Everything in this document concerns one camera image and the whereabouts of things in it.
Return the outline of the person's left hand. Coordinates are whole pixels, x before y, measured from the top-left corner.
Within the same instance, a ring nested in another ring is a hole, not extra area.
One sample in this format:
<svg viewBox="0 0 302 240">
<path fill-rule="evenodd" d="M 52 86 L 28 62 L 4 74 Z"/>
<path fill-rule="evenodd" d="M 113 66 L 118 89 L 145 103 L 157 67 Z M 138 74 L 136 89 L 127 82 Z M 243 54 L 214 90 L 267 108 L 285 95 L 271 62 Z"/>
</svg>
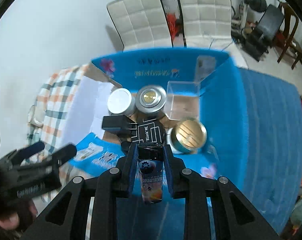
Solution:
<svg viewBox="0 0 302 240">
<path fill-rule="evenodd" d="M 21 200 L 9 206 L 0 203 L 0 239 L 20 239 L 35 221 L 38 210 L 33 200 Z"/>
</svg>

